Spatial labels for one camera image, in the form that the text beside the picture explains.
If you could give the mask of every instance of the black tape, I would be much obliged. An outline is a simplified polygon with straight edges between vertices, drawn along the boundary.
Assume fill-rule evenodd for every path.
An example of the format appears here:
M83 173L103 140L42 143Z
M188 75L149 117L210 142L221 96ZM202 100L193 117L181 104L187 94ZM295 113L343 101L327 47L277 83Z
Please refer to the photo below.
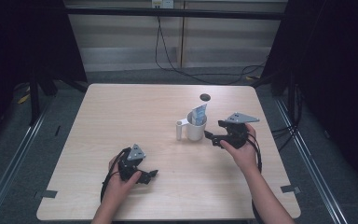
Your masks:
M282 186L281 190L282 190L282 193L294 192L295 194L298 194L301 192L299 187L292 187L291 185Z
M42 198L55 198L58 191L55 190L43 190L43 191L37 191L34 194L35 199L42 199Z

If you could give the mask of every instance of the wall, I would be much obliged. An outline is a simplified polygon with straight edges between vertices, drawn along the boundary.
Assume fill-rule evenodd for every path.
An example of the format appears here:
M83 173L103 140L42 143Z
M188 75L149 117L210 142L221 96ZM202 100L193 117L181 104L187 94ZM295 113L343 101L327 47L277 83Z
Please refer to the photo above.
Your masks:
M67 6L151 7L151 1L66 0ZM285 1L174 1L174 8L284 12ZM70 15L86 71L157 68L158 19ZM245 66L265 61L279 21L160 18L177 67ZM159 36L157 60L170 66Z

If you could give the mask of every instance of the power cable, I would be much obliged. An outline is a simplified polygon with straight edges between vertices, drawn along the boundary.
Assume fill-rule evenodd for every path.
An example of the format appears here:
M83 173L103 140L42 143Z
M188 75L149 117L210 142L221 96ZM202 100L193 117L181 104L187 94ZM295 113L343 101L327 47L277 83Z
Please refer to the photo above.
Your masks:
M170 67L171 67L171 68L164 68L164 67L162 67L162 66L158 63L157 55L158 55L158 42L159 42L159 36L160 36L160 35L161 35L161 39L162 39L162 42L163 42L163 45L164 45L165 54L166 54L166 57L167 57L167 59L168 59L168 62L169 62L169 64L170 64ZM167 46L166 46L166 44L165 44L164 34L162 33L162 29L161 29L160 17L158 17L158 34L157 34L157 43L156 43L156 48L155 48L155 62L156 62L156 65L157 65L160 69L162 69L162 70L164 70L164 71L176 72L176 73L178 73L178 74L180 74L180 75L182 75L182 76L190 77L190 78L196 79L197 81L200 81L200 82L203 82L203 83L207 83L207 84L211 84L211 85L231 85L231 84L235 84L235 83L241 81L244 75L251 74L251 73L253 73L254 71L256 71L257 69L264 67L264 64L265 64L267 61L265 61L265 62L263 62L263 63L261 63L261 64L258 64L258 65L245 66L239 74L225 74L225 73L189 74L189 73L186 73L186 72L184 72L184 71L178 70L178 69L176 69L176 68L172 65L171 59L170 59L170 57L169 57L169 55L168 55ZM245 72L245 70L247 70L248 68L252 68L252 67L253 67L254 69L252 69L251 71ZM198 78L199 76L234 76L234 77L238 77L238 78L235 79L235 80L233 80L233 81L226 82L226 83L216 83L216 82L211 82L211 81L207 81L207 80Z

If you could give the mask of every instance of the gray bracket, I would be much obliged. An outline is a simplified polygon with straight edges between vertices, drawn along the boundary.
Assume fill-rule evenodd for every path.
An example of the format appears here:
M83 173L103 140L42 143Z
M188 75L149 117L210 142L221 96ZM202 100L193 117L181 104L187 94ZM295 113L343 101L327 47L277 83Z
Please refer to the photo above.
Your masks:
M136 160L140 160L146 157L146 154L141 150L141 148L134 144L129 156L127 157L128 161L136 161Z
M244 115L238 112L235 112L232 114L228 119L226 119L226 122L229 123L248 123L248 122L258 122L260 119L254 118L249 115Z

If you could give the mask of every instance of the black curtain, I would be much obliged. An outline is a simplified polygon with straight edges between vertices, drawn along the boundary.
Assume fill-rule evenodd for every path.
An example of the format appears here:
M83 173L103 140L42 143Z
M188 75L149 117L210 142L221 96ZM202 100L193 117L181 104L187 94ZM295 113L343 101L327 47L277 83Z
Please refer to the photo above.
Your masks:
M0 118L13 88L37 72L50 79L87 81L68 16L32 7L64 7L62 0L0 0Z

